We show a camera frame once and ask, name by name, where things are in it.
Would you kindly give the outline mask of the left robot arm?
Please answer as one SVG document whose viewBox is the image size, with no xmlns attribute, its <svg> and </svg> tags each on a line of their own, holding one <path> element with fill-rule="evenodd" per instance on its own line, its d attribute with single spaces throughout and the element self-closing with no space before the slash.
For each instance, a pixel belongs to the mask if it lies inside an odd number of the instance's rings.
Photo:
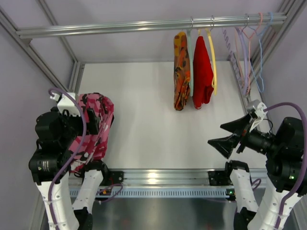
<svg viewBox="0 0 307 230">
<path fill-rule="evenodd" d="M 81 117 L 56 107 L 36 120 L 36 150 L 28 163 L 32 178 L 44 201 L 49 229 L 90 230 L 93 227 L 93 204 L 98 188 L 109 176 L 101 160 L 94 160 L 81 169 L 81 189 L 74 202 L 69 191 L 71 165 L 70 144 L 83 132 Z"/>
</svg>

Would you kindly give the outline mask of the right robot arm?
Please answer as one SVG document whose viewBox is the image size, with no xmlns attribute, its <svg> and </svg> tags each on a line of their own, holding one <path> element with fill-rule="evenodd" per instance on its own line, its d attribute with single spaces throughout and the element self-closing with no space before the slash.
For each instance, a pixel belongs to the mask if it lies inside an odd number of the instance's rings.
<svg viewBox="0 0 307 230">
<path fill-rule="evenodd" d="M 286 117 L 277 133 L 260 132 L 252 128 L 252 119 L 246 115 L 222 124 L 231 132 L 225 138 L 211 139 L 208 144 L 229 159 L 233 149 L 242 153 L 245 148 L 266 156 L 266 189 L 258 205 L 251 185 L 249 167 L 241 161 L 229 160 L 225 173 L 235 188 L 237 211 L 234 217 L 236 230 L 282 230 L 294 205 L 307 193 L 307 180 L 284 204 L 282 199 L 294 187 L 303 163 L 303 124 L 300 119 Z"/>
</svg>

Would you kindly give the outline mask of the mint green hanger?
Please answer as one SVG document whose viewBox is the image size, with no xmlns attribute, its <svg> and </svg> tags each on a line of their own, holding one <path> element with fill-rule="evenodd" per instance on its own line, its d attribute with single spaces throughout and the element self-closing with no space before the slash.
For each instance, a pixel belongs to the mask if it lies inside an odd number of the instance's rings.
<svg viewBox="0 0 307 230">
<path fill-rule="evenodd" d="M 193 72 L 193 60 L 192 60 L 192 42 L 191 42 L 191 30 L 193 28 L 193 17 L 190 18 L 190 27 L 187 29 L 187 47 L 188 47 L 188 54 L 189 54 L 189 67 L 190 67 L 190 82 L 189 82 L 189 87 L 190 87 L 190 96 L 193 97 L 194 93 L 194 72 Z"/>
</svg>

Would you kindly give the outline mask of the orange camouflage trousers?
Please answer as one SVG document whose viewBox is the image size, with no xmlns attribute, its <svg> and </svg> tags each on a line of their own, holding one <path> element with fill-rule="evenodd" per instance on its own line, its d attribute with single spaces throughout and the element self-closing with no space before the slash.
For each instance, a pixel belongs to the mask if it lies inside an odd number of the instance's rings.
<svg viewBox="0 0 307 230">
<path fill-rule="evenodd" d="M 184 109 L 190 96 L 190 60 L 185 32 L 174 37 L 174 109 Z"/>
</svg>

